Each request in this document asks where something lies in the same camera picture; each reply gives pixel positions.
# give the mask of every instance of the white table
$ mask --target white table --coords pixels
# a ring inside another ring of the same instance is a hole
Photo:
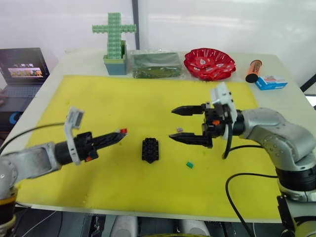
[[[103,64],[103,55],[105,52],[101,49],[84,48],[67,53],[64,58],[58,63],[51,75],[48,77],[44,85],[41,87],[36,97],[32,100],[26,111],[23,113],[7,140],[28,129],[36,126],[47,104],[54,95],[59,83],[63,79],[63,75],[93,75],[93,76],[108,76],[105,65]],[[184,52],[179,52],[180,59],[184,59]],[[296,85],[291,75],[274,55],[269,54],[245,54],[245,53],[229,53],[236,62],[236,72],[225,81],[242,81],[245,82],[245,74],[248,71],[249,64],[255,59],[263,62],[261,75],[280,75],[284,76],[288,85],[281,90],[260,91],[255,84],[250,84],[254,97],[260,107],[271,108],[284,115],[284,117],[292,123],[300,124],[308,129],[316,136],[316,111],[308,103],[300,88]],[[193,79],[184,68],[184,74],[179,79]],[[28,133],[7,146],[4,154],[25,148],[31,133]],[[134,214],[142,216],[169,217],[169,218],[193,218],[192,216],[179,216],[170,214],[153,214],[153,213],[130,213],[116,212],[106,210],[82,210],[77,208],[60,208],[54,206],[33,205],[34,208],[67,210],[67,211],[88,211],[91,213],[102,214]],[[196,219],[207,219],[203,217],[195,217]],[[270,220],[269,222],[279,222],[279,220]]]

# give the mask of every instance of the red plastic bowl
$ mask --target red plastic bowl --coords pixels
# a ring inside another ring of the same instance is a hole
[[[236,71],[234,60],[226,53],[212,48],[193,49],[185,55],[184,65],[201,80],[223,80]]]

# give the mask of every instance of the blue box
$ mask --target blue box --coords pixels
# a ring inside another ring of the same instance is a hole
[[[281,89],[287,84],[282,76],[262,76],[256,81],[256,85],[260,90]]]

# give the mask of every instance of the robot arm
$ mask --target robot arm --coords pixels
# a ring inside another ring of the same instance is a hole
[[[126,129],[99,137],[85,132],[73,137],[72,128],[79,128],[83,112],[71,108],[64,130],[67,141],[45,143],[0,157],[0,237],[12,236],[15,224],[13,214],[17,189],[14,185],[23,179],[33,179],[61,169],[74,162],[98,158],[97,150],[119,142],[127,134]]]
[[[201,106],[181,106],[172,112],[190,116],[205,114],[202,135],[177,133],[169,137],[186,144],[212,148],[212,138],[233,135],[258,142],[276,167],[277,197],[283,224],[296,236],[316,235],[316,140],[305,128],[289,123],[273,110],[258,108],[238,111],[224,83],[212,90],[212,101]],[[228,126],[232,125],[231,134]]]

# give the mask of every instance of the green lego cross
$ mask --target green lego cross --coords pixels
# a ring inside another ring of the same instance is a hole
[[[136,32],[136,25],[121,25],[120,13],[108,13],[108,25],[92,26],[93,33],[108,33],[108,59],[121,59],[121,33]]]

